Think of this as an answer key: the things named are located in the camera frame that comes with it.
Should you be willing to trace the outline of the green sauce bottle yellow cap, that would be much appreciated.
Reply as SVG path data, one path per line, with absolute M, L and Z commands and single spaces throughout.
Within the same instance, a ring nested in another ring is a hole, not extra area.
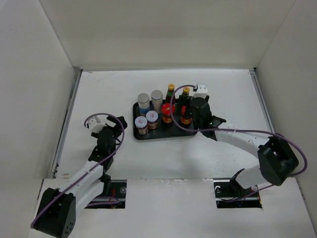
M 174 95 L 175 85 L 173 83 L 170 83 L 168 85 L 168 90 L 165 97 L 165 102 L 170 103 L 172 101 L 172 104 L 175 104 L 175 95 Z
M 190 99 L 191 98 L 191 96 L 190 96 L 190 87 L 184 87 L 180 97 L 182 99 L 185 99 L 185 100 Z

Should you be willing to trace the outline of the small jar red lid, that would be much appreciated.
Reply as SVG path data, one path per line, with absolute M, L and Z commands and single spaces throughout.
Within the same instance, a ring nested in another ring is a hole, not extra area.
M 187 109 L 186 106 L 182 106 L 180 113 L 180 125 L 184 128 L 189 128 L 192 123 L 192 115 L 190 109 Z

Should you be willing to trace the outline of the small jar white lid front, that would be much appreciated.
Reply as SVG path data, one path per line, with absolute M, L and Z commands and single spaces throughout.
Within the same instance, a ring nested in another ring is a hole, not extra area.
M 146 135 L 148 133 L 148 120 L 144 116 L 138 116 L 134 120 L 135 126 L 140 135 Z

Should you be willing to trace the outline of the small jar white lid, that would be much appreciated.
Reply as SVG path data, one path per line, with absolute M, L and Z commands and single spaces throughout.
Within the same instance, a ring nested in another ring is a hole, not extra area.
M 138 116 L 134 120 L 135 126 L 140 135 L 146 135 L 148 133 L 148 120 L 144 116 Z
M 154 130 L 158 127 L 159 116 L 156 111 L 148 111 L 146 113 L 146 119 L 148 121 L 148 129 Z

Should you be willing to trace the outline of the large jar red lid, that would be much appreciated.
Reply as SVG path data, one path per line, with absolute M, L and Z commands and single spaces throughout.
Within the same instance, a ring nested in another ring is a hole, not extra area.
M 164 126 L 171 126 L 173 124 L 172 115 L 175 112 L 175 105 L 165 103 L 161 107 L 161 114 L 162 114 L 162 124 Z

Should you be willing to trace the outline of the tall jar blue label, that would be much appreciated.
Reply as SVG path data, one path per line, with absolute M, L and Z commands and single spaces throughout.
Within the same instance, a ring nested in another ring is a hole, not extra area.
M 150 99 L 148 94 L 141 93 L 137 97 L 139 112 L 141 116 L 146 116 L 147 112 L 150 111 Z

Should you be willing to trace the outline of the tall jar silver lid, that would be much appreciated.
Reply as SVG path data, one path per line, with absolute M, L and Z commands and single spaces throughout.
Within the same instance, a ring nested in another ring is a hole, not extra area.
M 152 105 L 154 107 L 154 110 L 158 113 L 161 114 L 161 106 L 163 102 L 163 94 L 160 90 L 154 90 L 151 93 L 151 98 L 152 98 Z

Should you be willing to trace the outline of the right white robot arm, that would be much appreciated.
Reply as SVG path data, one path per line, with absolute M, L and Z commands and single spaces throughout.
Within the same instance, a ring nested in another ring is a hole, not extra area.
M 266 182 L 280 186 L 299 165 L 289 142 L 281 135 L 235 129 L 225 119 L 211 113 L 207 98 L 182 96 L 176 108 L 178 114 L 192 120 L 194 129 L 203 136 L 237 147 L 258 160 L 256 166 L 241 169 L 230 179 L 229 188 L 235 196 Z

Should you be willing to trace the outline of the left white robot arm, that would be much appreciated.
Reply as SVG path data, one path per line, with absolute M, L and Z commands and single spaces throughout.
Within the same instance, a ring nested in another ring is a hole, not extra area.
M 47 188 L 41 197 L 37 214 L 30 227 L 54 238 L 67 238 L 72 233 L 76 217 L 85 208 L 111 208 L 122 205 L 115 196 L 107 171 L 121 147 L 127 122 L 123 116 L 105 114 L 115 125 L 98 124 L 97 114 L 84 121 L 97 144 L 86 164 L 69 181 L 58 188 Z

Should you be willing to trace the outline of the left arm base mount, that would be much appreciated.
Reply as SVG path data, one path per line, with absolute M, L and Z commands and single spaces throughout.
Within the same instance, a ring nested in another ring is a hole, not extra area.
M 94 198 L 87 209 L 124 209 L 126 203 L 127 180 L 112 180 L 103 192 Z

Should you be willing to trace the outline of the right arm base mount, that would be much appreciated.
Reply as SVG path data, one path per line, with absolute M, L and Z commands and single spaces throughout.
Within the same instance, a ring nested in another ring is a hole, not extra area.
M 242 188 L 237 182 L 229 179 L 216 179 L 213 181 L 216 206 L 219 209 L 230 208 L 262 208 L 259 193 L 255 185 L 247 189 Z

